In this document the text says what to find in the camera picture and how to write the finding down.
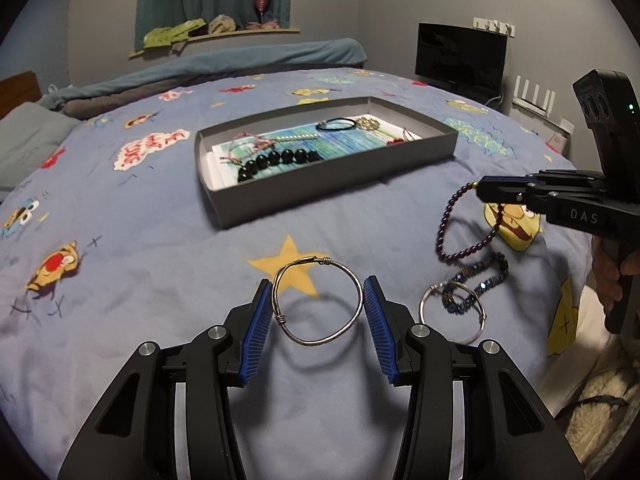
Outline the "person's right hand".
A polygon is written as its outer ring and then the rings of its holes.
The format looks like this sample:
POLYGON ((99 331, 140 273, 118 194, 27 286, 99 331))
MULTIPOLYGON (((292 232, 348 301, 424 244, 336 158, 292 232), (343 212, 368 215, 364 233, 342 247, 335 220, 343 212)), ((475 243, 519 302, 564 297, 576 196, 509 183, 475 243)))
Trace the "person's right hand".
POLYGON ((603 250, 602 240, 597 236, 592 238, 591 252, 592 273, 596 280, 596 293, 605 315, 609 316, 614 304, 623 298, 620 278, 622 276, 637 276, 640 274, 640 252, 633 252, 619 266, 603 250))

